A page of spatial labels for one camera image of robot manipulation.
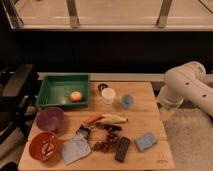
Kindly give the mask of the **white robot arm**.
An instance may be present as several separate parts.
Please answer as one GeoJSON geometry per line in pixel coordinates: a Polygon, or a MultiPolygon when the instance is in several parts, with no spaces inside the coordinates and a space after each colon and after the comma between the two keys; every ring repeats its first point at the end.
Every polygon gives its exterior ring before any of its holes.
{"type": "Polygon", "coordinates": [[[169,69],[158,102],[164,109],[176,109],[187,99],[213,118],[213,88],[203,82],[205,76],[205,67],[196,61],[169,69]]]}

